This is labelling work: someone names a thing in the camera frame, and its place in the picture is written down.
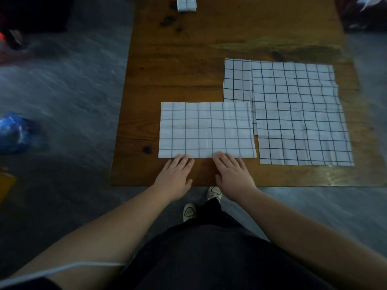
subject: forearm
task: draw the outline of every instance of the forearm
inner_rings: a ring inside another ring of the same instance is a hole
[[[150,225],[168,205],[169,200],[164,195],[153,187],[148,188],[60,239],[14,276],[77,261],[126,263]],[[64,289],[95,289],[108,282],[117,272],[118,269],[80,267],[55,274],[51,279]]]
[[[238,200],[283,251],[336,287],[386,289],[387,260],[258,190]]]

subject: wood grain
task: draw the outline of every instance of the wood grain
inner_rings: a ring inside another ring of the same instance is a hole
[[[261,165],[259,158],[245,159],[256,185],[387,184],[333,0],[197,0],[197,12],[186,14],[171,9],[171,1],[137,3],[112,185],[152,185],[167,161],[158,158],[160,103],[221,101],[225,58],[330,63],[339,85],[355,167]],[[167,16],[175,21],[162,26]],[[197,159],[190,177],[196,186],[209,186],[215,185],[215,173],[211,159]]]

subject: white string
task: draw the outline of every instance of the white string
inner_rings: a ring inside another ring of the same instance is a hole
[[[23,276],[19,276],[16,278],[9,278],[5,280],[0,281],[0,289],[9,287],[15,284],[19,284],[22,282],[27,282],[33,279],[41,278],[48,276],[50,274],[55,274],[60,271],[64,271],[66,269],[70,269],[76,266],[125,266],[126,264],[121,264],[121,263],[99,263],[99,262],[93,262],[93,261],[79,261],[77,263],[72,263],[72,264],[65,264],[64,266],[59,266],[56,268],[51,268],[51,269],[44,269],[42,271],[38,271],[36,273],[32,274],[26,274]]]

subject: blue plastic bag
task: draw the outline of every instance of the blue plastic bag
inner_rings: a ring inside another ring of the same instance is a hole
[[[9,113],[0,119],[0,154],[20,153],[32,146],[37,125],[26,118]]]

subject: concrete floor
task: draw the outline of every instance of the concrete floor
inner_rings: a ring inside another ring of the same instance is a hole
[[[133,8],[132,0],[76,0],[67,33],[31,37],[31,59],[0,67],[0,114],[39,121],[49,140],[42,150],[0,158],[19,177],[0,207],[0,277],[144,190],[108,186]],[[387,35],[354,34],[348,44],[386,159]],[[387,256],[385,188],[263,190]],[[171,204],[144,241],[180,223],[183,206],[203,203],[205,194],[197,187]],[[263,236],[239,206],[222,205]]]

